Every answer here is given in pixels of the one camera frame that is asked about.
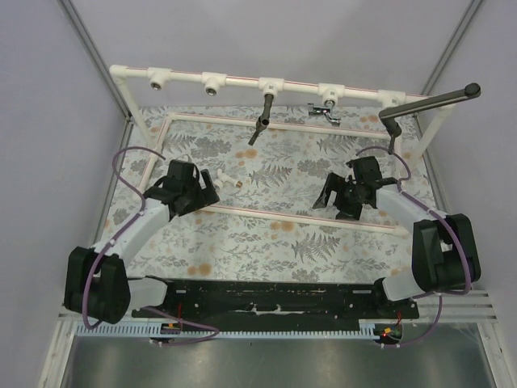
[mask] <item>floral tablecloth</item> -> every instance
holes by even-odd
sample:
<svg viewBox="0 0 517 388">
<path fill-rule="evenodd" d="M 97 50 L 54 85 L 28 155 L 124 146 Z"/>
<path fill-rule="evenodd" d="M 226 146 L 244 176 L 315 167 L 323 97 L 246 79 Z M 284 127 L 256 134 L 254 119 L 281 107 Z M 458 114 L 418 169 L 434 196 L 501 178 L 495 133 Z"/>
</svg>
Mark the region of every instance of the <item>floral tablecloth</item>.
<svg viewBox="0 0 517 388">
<path fill-rule="evenodd" d="M 260 108 L 142 109 L 147 125 L 158 135 L 167 112 L 186 112 L 255 120 Z M 377 119 L 379 108 L 339 108 L 343 129 L 384 131 Z M 305 107 L 273 107 L 271 122 L 328 125 L 322 117 L 308 117 Z M 411 117 L 400 119 L 402 156 L 409 158 L 418 141 Z M 163 145 L 164 155 L 182 158 L 207 168 L 212 178 L 217 168 L 240 179 L 241 189 L 226 184 L 219 192 L 222 205 L 274 212 L 334 218 L 337 211 L 312 209 L 327 174 L 345 175 L 345 162 L 365 146 L 383 145 L 359 137 L 267 130 L 253 147 L 254 129 L 222 124 L 174 121 Z M 145 144 L 135 128 L 130 145 Z M 394 173 L 394 158 L 371 151 L 385 176 Z M 144 151 L 127 152 L 122 174 L 138 184 L 147 163 Z M 150 182 L 164 175 L 158 162 Z M 423 161 L 413 171 L 406 190 L 434 205 Z M 109 237 L 139 205 L 137 197 L 117 184 L 103 238 Z M 382 225 L 396 222 L 385 212 L 365 209 L 361 221 Z M 410 265 L 411 237 L 359 232 L 328 226 L 268 221 L 204 211 L 176 218 L 156 233 L 128 267 L 129 276 L 225 280 L 304 282 L 373 282 Z"/>
</svg>

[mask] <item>white wall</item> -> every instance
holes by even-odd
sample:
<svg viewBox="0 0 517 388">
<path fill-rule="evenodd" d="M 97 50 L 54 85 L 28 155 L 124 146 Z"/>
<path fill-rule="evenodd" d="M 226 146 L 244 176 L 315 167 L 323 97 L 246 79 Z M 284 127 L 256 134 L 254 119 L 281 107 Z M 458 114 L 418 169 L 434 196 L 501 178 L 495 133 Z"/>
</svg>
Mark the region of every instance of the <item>white wall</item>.
<svg viewBox="0 0 517 388">
<path fill-rule="evenodd" d="M 469 0 L 74 0 L 108 65 L 170 67 L 419 93 Z M 257 91 L 201 85 L 140 104 L 262 105 Z M 276 103 L 317 102 L 280 94 Z"/>
<path fill-rule="evenodd" d="M 53 0 L 0 12 L 0 379 L 36 386 L 123 120 Z"/>
<path fill-rule="evenodd" d="M 452 210 L 473 223 L 481 285 L 490 291 L 517 365 L 517 2 L 491 0 L 433 93 L 478 82 L 432 144 Z"/>
</svg>

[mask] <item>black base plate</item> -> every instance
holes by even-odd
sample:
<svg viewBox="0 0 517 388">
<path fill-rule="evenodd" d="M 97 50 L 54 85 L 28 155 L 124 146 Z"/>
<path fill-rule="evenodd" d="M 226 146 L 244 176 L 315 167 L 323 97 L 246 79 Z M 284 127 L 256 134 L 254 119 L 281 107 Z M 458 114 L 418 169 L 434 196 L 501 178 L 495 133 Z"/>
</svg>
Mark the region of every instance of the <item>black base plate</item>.
<svg viewBox="0 0 517 388">
<path fill-rule="evenodd" d="M 221 331 L 348 331 L 359 329 L 359 319 L 396 319 L 398 311 L 404 319 L 418 318 L 416 302 L 380 305 L 374 285 L 162 281 L 168 288 L 159 310 Z M 255 313 L 274 310 L 292 313 Z M 132 316 L 156 318 L 145 310 L 133 311 Z"/>
</svg>

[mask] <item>small white object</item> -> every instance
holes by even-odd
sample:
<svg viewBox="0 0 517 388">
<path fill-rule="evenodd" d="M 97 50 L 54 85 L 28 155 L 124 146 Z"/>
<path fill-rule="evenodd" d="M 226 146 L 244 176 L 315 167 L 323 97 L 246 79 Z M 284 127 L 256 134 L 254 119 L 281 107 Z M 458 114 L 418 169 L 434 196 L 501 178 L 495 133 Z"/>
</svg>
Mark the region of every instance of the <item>small white object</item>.
<svg viewBox="0 0 517 388">
<path fill-rule="evenodd" d="M 284 89 L 284 83 L 283 78 L 261 77 L 258 79 L 258 88 L 264 95 L 273 95 L 276 98 L 278 92 Z"/>
<path fill-rule="evenodd" d="M 204 91 L 207 95 L 216 95 L 221 86 L 226 85 L 228 74 L 210 73 L 204 71 L 201 73 L 201 82 L 204 83 Z"/>
<path fill-rule="evenodd" d="M 223 186 L 225 185 L 225 183 L 220 179 L 214 179 L 212 183 L 217 191 L 221 190 L 223 188 Z"/>
<path fill-rule="evenodd" d="M 160 91 L 166 82 L 170 80 L 170 70 L 159 67 L 149 67 L 147 69 L 147 78 L 149 79 L 150 86 L 154 90 Z"/>
<path fill-rule="evenodd" d="M 336 196 L 338 195 L 337 192 L 330 192 L 329 195 L 329 203 L 333 204 L 336 201 Z"/>
<path fill-rule="evenodd" d="M 332 101 L 334 106 L 338 105 L 338 100 L 345 96 L 345 86 L 333 83 L 318 83 L 317 95 L 322 97 L 322 104 Z"/>
<path fill-rule="evenodd" d="M 222 169 L 218 168 L 217 169 L 217 178 L 223 182 L 223 183 L 231 183 L 233 186 L 235 186 L 236 188 L 239 188 L 242 186 L 242 182 L 240 180 L 237 180 L 235 178 L 232 178 L 231 176 L 229 176 L 228 174 L 224 173 Z"/>
<path fill-rule="evenodd" d="M 202 189 L 207 188 L 207 184 L 206 184 L 206 182 L 204 181 L 204 178 L 203 178 L 203 176 L 202 176 L 201 174 L 200 174 L 200 180 L 199 180 L 199 182 L 200 182 L 200 186 L 201 186 L 201 188 L 202 188 Z"/>
</svg>

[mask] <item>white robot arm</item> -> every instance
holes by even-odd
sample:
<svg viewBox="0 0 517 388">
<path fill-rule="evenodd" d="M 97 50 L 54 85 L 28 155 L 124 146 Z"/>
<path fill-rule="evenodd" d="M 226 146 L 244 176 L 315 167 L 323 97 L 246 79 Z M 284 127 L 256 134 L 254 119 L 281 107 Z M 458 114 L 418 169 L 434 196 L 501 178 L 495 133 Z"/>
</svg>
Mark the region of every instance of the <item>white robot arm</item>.
<svg viewBox="0 0 517 388">
<path fill-rule="evenodd" d="M 343 178 L 330 173 L 313 208 L 327 206 L 331 192 L 336 192 L 337 219 L 359 220 L 363 206 L 370 205 L 390 214 L 413 235 L 411 269 L 377 281 L 386 301 L 463 287 L 466 282 L 463 253 L 471 282 L 479 279 L 481 267 L 476 243 L 470 220 L 465 215 L 431 210 L 402 192 L 396 179 L 382 177 L 373 156 L 354 159 L 347 165 L 353 169 L 354 177 Z M 461 253 L 452 245 L 452 236 L 437 217 L 443 218 L 441 221 L 457 236 Z"/>
<path fill-rule="evenodd" d="M 82 313 L 86 299 L 88 316 L 117 323 L 127 310 L 163 303 L 164 282 L 148 277 L 129 280 L 126 267 L 173 217 L 215 204 L 219 197 L 208 171 L 199 172 L 193 163 L 173 160 L 167 175 L 149 188 L 144 198 L 143 210 L 130 217 L 133 221 L 121 226 L 113 237 L 90 248 L 76 247 L 72 251 L 65 284 L 67 309 Z M 88 280 L 97 259 L 99 265 L 93 270 L 100 275 Z"/>
</svg>

